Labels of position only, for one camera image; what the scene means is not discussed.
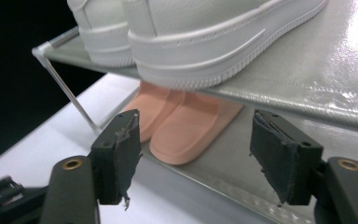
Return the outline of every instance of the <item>black background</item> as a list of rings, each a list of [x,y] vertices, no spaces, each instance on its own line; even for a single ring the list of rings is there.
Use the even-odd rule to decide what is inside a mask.
[[[75,26],[65,0],[0,1],[0,154],[69,102],[31,50]],[[74,94],[103,75],[53,65]]]

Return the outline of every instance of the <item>sneaker sole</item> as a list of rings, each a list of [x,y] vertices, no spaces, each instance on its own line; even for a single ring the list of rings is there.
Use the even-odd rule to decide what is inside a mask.
[[[127,24],[121,23],[103,29],[79,28],[79,33],[94,63],[109,67],[127,67],[135,65],[128,43],[128,30]]]
[[[177,90],[212,87],[238,74],[327,2],[273,0],[231,21],[183,35],[143,38],[130,31],[132,57],[148,82]]]

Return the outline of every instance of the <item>pink shoe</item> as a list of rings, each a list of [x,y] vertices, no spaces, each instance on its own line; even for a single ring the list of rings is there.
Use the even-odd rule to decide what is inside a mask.
[[[140,89],[124,110],[140,111],[141,142],[150,139],[158,126],[182,103],[183,91],[172,91],[141,81]]]
[[[150,151],[172,165],[193,161],[241,109],[239,104],[187,92],[185,100],[153,133]]]

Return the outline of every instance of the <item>white table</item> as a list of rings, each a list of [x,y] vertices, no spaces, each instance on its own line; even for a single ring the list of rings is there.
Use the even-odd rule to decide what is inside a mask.
[[[108,75],[79,97],[93,119],[102,119],[139,81]],[[10,175],[24,187],[48,184],[53,165],[88,155],[97,138],[72,104],[0,156],[0,178]],[[129,190],[131,206],[101,206],[102,223],[270,223],[268,219],[145,157]]]

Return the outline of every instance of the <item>glass shelf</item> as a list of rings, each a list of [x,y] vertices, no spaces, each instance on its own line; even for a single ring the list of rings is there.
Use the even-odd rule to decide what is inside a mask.
[[[139,78],[136,67],[93,63],[78,35],[44,55],[55,62]],[[358,131],[358,1],[331,0],[235,77],[201,92]]]

